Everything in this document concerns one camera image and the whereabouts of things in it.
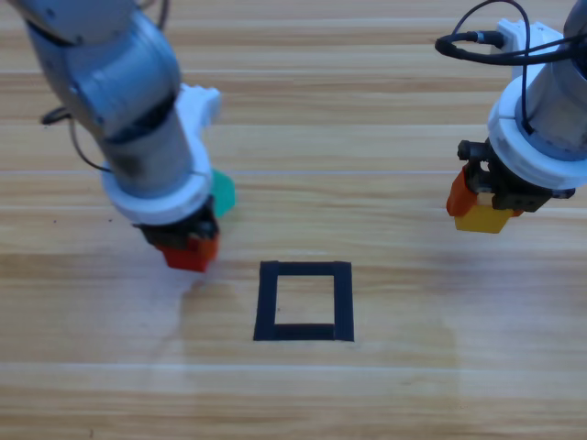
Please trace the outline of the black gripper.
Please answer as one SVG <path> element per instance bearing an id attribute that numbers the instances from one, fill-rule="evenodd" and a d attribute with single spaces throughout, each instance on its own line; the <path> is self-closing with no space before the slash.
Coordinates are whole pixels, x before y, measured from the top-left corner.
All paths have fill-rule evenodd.
<path id="1" fill-rule="evenodd" d="M 219 225 L 214 213 L 215 197 L 208 196 L 204 204 L 183 220 L 167 225 L 133 224 L 147 242 L 154 247 L 163 246 L 186 250 L 190 240 L 191 263 L 209 265 L 219 247 Z"/>
<path id="2" fill-rule="evenodd" d="M 453 181 L 447 199 L 450 216 L 464 216 L 477 203 L 480 193 L 490 193 L 492 208 L 514 210 L 511 217 L 535 212 L 550 199 L 550 189 L 537 186 L 514 174 L 499 159 L 489 139 L 462 140 L 458 157 L 466 164 Z"/>

